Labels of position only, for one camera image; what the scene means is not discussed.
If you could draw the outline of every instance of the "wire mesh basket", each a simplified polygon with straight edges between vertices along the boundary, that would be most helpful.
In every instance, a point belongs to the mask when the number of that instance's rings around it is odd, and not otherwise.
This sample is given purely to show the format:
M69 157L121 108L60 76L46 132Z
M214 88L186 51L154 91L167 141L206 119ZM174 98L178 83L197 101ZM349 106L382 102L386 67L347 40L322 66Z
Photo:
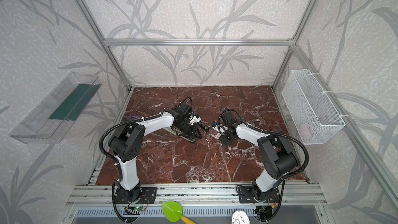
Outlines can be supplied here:
M291 71L282 96L304 144L324 144L346 126L327 92L307 69Z

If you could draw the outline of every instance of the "brown marble tile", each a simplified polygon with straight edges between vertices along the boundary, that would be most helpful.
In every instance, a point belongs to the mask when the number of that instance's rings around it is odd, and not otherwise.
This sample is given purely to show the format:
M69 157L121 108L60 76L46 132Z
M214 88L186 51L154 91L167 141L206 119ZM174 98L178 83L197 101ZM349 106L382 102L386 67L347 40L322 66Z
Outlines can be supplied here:
M269 86L135 88L125 116L151 116L187 96L192 97L194 111L208 125L223 110L232 108L257 127L287 132ZM141 183L253 181L263 171L258 147L245 140L226 147L212 129L201 133L203 138L195 144L165 130L147 135L137 157ZM117 176L113 161L107 159L97 185L112 184ZM301 173L290 180L305 178Z

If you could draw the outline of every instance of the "green spatula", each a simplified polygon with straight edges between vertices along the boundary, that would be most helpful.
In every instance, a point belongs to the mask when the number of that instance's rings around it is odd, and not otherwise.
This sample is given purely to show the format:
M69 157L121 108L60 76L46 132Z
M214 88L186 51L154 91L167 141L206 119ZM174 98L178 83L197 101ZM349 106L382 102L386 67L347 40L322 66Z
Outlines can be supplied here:
M168 201L162 203L163 213L166 218L171 222L176 222L181 219L186 224L195 224L185 216L182 216L182 206L178 202Z

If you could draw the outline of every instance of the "can lid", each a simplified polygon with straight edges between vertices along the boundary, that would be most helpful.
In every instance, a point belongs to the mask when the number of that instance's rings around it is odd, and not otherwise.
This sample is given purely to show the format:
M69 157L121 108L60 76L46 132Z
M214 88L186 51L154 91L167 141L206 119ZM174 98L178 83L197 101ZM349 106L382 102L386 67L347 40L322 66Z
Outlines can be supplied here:
M232 214L232 224L250 224L250 220L245 212L238 210Z

